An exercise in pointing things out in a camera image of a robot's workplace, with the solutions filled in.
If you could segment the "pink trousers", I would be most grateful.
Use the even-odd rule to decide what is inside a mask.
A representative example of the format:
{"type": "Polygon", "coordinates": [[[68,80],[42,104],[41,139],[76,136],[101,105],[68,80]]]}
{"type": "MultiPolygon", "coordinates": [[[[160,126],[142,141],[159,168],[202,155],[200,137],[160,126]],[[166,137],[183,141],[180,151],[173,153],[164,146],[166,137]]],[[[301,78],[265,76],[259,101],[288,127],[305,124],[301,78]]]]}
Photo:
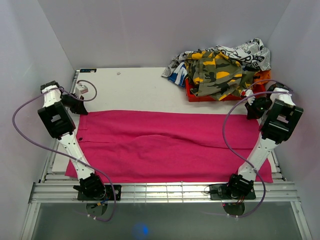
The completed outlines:
{"type": "Polygon", "coordinates": [[[227,182],[259,136],[245,115],[133,110],[90,112],[77,140],[103,181],[227,182]]]}

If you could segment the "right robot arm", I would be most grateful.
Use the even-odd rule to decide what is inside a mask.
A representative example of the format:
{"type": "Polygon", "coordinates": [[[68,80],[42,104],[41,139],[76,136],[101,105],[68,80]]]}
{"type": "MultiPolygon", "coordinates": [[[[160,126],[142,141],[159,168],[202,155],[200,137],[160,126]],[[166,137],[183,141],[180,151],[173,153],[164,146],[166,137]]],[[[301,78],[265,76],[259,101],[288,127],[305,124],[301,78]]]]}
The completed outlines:
{"type": "Polygon", "coordinates": [[[245,100],[247,119],[260,119],[257,142],[226,184],[226,194],[232,199],[245,199],[254,192],[254,181],[268,155],[282,142],[286,142],[296,128],[304,110],[292,100],[292,89],[279,82],[267,91],[254,93],[252,86],[241,92],[245,100]]]}

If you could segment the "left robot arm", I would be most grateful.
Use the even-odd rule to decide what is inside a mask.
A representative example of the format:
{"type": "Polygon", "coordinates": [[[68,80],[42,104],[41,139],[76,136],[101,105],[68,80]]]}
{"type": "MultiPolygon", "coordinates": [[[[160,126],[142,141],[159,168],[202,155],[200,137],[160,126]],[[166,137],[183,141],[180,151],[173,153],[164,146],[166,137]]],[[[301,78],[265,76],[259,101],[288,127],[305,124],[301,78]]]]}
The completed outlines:
{"type": "Polygon", "coordinates": [[[75,93],[63,94],[56,81],[43,84],[40,91],[44,94],[44,104],[37,111],[49,135],[57,139],[70,156],[76,171],[79,185],[73,188],[90,199],[100,200],[106,195],[106,187],[82,152],[75,133],[76,125],[69,112],[77,115],[88,115],[84,106],[83,93],[86,86],[78,84],[75,93]]]}

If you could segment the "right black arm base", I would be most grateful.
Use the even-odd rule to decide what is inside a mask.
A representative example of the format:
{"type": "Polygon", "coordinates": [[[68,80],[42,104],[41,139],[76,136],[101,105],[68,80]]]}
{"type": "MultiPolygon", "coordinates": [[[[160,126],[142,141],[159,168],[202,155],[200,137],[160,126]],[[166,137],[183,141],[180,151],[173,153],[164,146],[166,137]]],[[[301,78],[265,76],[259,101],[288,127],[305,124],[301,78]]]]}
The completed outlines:
{"type": "Polygon", "coordinates": [[[211,200],[255,200],[256,194],[253,189],[249,192],[229,186],[227,183],[215,183],[209,185],[209,195],[211,200]]]}

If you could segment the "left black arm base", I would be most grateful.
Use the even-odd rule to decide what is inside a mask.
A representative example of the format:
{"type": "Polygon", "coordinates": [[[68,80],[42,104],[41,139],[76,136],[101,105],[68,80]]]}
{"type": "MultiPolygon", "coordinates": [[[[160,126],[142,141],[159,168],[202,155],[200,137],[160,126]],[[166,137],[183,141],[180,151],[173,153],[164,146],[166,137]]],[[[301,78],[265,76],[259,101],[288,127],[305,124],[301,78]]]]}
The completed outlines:
{"type": "Polygon", "coordinates": [[[114,191],[111,185],[105,184],[104,189],[97,196],[94,196],[94,197],[86,196],[85,194],[79,192],[77,194],[76,199],[78,201],[102,201],[102,200],[113,201],[114,199],[119,201],[121,199],[122,185],[115,184],[113,188],[115,191],[115,196],[114,196],[114,191]]]}

